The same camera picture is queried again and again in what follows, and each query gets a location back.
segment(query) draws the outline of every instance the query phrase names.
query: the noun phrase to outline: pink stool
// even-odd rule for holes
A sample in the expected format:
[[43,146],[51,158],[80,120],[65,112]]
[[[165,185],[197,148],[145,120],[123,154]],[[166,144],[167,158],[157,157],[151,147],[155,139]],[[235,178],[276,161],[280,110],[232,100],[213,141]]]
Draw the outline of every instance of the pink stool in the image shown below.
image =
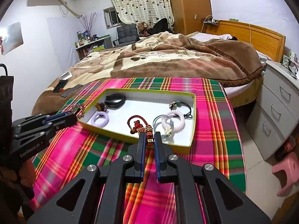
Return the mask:
[[299,179],[299,161],[295,152],[288,154],[282,161],[272,167],[272,173],[284,170],[286,172],[286,185],[277,193],[282,196],[284,192]]

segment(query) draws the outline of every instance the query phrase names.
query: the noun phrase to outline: white pillow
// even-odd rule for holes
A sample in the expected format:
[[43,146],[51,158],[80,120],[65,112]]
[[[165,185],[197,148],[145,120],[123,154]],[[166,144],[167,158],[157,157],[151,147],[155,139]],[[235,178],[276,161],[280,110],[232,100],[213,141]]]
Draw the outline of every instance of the white pillow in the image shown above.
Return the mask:
[[258,53],[259,58],[260,58],[260,60],[261,60],[262,63],[265,62],[265,61],[267,61],[267,60],[273,61],[271,57],[263,54],[262,52],[259,52],[258,50],[255,50],[255,51]]
[[223,39],[228,40],[231,39],[232,36],[230,34],[226,35],[211,35],[211,34],[204,34],[204,33],[197,33],[196,35],[192,36],[191,38],[194,38],[201,42],[209,41],[210,39]]

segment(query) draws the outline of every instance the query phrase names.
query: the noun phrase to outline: silver screw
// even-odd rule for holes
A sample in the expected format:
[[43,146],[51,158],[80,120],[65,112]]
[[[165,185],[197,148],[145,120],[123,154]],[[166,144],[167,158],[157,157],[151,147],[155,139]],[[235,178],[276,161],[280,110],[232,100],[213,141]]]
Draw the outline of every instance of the silver screw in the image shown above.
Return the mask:
[[123,156],[123,160],[124,161],[131,161],[132,160],[132,156],[130,156],[130,155],[124,155]]
[[212,171],[214,169],[214,166],[212,164],[208,163],[204,166],[204,168],[208,171]]
[[93,172],[93,171],[95,171],[96,169],[97,169],[97,166],[96,166],[96,165],[91,164],[91,165],[88,165],[88,166],[87,166],[87,170],[88,170],[89,172]]
[[169,156],[169,159],[170,159],[171,161],[176,161],[176,160],[178,160],[178,156],[175,155],[175,154],[172,154],[172,155]]

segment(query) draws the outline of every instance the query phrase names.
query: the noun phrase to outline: lavender spiral hair tie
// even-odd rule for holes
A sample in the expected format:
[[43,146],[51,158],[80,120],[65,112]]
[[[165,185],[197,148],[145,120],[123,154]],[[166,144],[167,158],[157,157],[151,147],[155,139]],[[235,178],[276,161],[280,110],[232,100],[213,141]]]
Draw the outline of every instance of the lavender spiral hair tie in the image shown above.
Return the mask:
[[[97,116],[104,116],[105,117],[105,120],[100,123],[100,124],[96,124],[95,121],[96,121],[96,117]],[[109,122],[109,116],[107,113],[103,112],[103,111],[98,111],[96,112],[93,117],[91,118],[91,124],[95,127],[99,127],[99,128],[103,128],[105,127]]]

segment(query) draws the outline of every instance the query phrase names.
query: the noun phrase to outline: curtain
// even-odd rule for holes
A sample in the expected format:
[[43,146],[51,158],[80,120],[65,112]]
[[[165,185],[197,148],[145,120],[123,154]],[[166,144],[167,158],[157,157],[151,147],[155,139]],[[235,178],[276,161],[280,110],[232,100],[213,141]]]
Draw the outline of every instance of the curtain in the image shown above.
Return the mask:
[[146,22],[153,27],[162,18],[167,18],[173,28],[174,18],[170,0],[112,0],[122,22],[133,24]]

